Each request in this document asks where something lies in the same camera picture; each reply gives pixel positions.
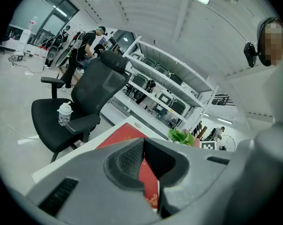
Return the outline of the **green potted plant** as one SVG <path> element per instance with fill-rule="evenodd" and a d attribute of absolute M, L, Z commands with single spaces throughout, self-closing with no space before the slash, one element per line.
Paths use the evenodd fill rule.
<path fill-rule="evenodd" d="M 181 132 L 176 129 L 170 129 L 168 137 L 175 143 L 186 146 L 194 146 L 194 137 L 190 132 Z"/>

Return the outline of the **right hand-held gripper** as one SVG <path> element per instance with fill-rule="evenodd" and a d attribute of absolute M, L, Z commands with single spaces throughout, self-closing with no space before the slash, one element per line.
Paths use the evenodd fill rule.
<path fill-rule="evenodd" d="M 216 150 L 216 141 L 200 141 L 200 148 L 207 150 Z"/>

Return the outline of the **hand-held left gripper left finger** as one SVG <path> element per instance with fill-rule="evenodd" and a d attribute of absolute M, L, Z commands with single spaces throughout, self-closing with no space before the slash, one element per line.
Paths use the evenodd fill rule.
<path fill-rule="evenodd" d="M 67 225 L 153 225 L 160 216 L 138 179 L 143 145 L 138 138 L 79 154 L 43 178 L 27 197 Z"/>

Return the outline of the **clear water bottle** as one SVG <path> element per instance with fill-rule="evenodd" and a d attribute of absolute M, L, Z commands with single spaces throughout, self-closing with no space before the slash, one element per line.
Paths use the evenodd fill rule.
<path fill-rule="evenodd" d="M 63 103 L 59 109 L 57 110 L 57 112 L 59 113 L 58 115 L 58 123 L 61 126 L 65 126 L 71 119 L 71 114 L 73 112 L 72 108 L 71 108 L 71 102 L 67 102 L 67 103 Z"/>

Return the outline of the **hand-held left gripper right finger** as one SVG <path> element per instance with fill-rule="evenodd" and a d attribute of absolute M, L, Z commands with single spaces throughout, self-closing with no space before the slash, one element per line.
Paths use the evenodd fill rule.
<path fill-rule="evenodd" d="M 195 202 L 229 164 L 233 152 L 146 138 L 144 157 L 159 181 L 158 214 L 172 216 Z"/>

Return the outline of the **black pedestal fan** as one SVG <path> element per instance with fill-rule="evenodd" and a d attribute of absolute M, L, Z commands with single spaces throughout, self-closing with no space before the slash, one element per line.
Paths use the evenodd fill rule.
<path fill-rule="evenodd" d="M 230 135 L 223 135 L 222 139 L 217 139 L 216 144 L 219 150 L 234 152 L 236 149 L 235 140 Z"/>

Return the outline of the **white metal shelving rack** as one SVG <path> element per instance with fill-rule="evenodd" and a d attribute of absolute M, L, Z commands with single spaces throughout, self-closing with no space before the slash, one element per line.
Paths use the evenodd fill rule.
<path fill-rule="evenodd" d="M 204 78 L 178 58 L 154 45 L 146 43 L 143 41 L 142 36 L 139 36 L 133 41 L 128 48 L 124 48 L 121 44 L 117 44 L 117 47 L 120 49 L 123 57 L 128 59 L 126 67 L 126 71 L 130 75 L 128 83 L 131 82 L 133 75 L 132 70 L 129 68 L 129 60 L 133 59 L 130 54 L 140 52 L 168 69 L 171 73 L 174 73 L 183 82 L 182 86 L 178 86 L 176 83 L 174 84 L 177 88 L 174 90 L 174 93 L 178 91 L 178 95 L 182 96 L 182 99 L 188 102 L 192 108 L 190 108 L 185 117 L 178 115 L 181 119 L 179 124 L 169 127 L 128 97 L 124 92 L 125 86 L 114 95 L 109 103 L 109 108 L 113 110 L 113 113 L 110 114 L 104 111 L 104 115 L 109 120 L 117 123 L 132 115 L 163 138 L 167 138 L 170 129 L 187 129 L 193 132 L 196 128 L 200 127 L 201 120 L 206 116 L 208 107 L 216 95 L 218 86 L 212 85 L 208 78 Z"/>

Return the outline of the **red hardcover book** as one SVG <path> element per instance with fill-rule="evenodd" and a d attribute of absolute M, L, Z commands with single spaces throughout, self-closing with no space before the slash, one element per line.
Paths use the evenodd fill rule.
<path fill-rule="evenodd" d="M 140 132 L 138 129 L 131 126 L 129 123 L 125 123 L 117 130 L 115 130 L 101 144 L 99 144 L 96 149 L 135 138 L 147 138 L 147 136 Z M 143 159 L 140 166 L 138 178 L 139 181 L 144 184 L 145 199 L 150 204 L 152 209 L 157 210 L 159 201 L 158 180 L 145 159 Z"/>

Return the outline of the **black mesh office chair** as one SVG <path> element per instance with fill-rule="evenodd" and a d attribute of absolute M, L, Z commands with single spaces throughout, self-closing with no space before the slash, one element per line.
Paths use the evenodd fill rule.
<path fill-rule="evenodd" d="M 57 97 L 61 79 L 41 78 L 41 82 L 52 86 L 52 98 L 33 101 L 31 116 L 40 140 L 53 152 L 52 162 L 68 147 L 76 149 L 78 140 L 84 143 L 89 140 L 90 133 L 100 124 L 103 106 L 129 82 L 130 76 L 125 72 L 127 63 L 128 59 L 121 55 L 103 52 L 89 63 L 74 86 L 71 99 Z M 73 112 L 63 127 L 58 123 L 57 110 L 69 101 Z"/>

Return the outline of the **white water dispenser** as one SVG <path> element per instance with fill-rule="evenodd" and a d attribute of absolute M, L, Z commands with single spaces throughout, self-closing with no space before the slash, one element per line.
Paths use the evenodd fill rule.
<path fill-rule="evenodd" d="M 18 45 L 18 49 L 20 52 L 24 52 L 25 50 L 25 47 L 31 35 L 32 27 L 34 26 L 34 23 L 35 21 L 31 19 L 27 28 L 24 29 L 21 34 L 21 37 L 19 39 L 19 45 Z"/>

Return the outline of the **white square table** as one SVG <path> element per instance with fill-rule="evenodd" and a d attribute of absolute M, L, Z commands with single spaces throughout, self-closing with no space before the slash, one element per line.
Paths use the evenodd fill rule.
<path fill-rule="evenodd" d="M 57 170 L 59 167 L 64 165 L 67 161 L 71 160 L 72 158 L 78 156 L 79 154 L 85 153 L 90 150 L 94 150 L 97 146 L 99 146 L 104 140 L 106 140 L 113 132 L 115 132 L 118 128 L 120 128 L 124 124 L 130 124 L 144 135 L 150 138 L 157 138 L 160 140 L 165 140 L 162 136 L 155 133 L 153 130 L 148 128 L 146 125 L 138 121 L 135 117 L 130 116 L 125 120 L 121 121 L 120 123 L 116 124 L 112 128 L 108 129 L 107 131 L 103 132 L 102 134 L 98 135 L 97 137 L 91 139 L 87 143 L 83 144 L 82 146 L 78 147 L 77 149 L 69 152 L 68 154 L 62 156 L 61 158 L 56 159 L 52 163 L 48 164 L 47 166 L 41 168 L 40 170 L 34 172 L 31 176 L 35 182 L 35 184 L 39 183 L 43 178 L 47 175 L 51 174 L 53 171 Z"/>

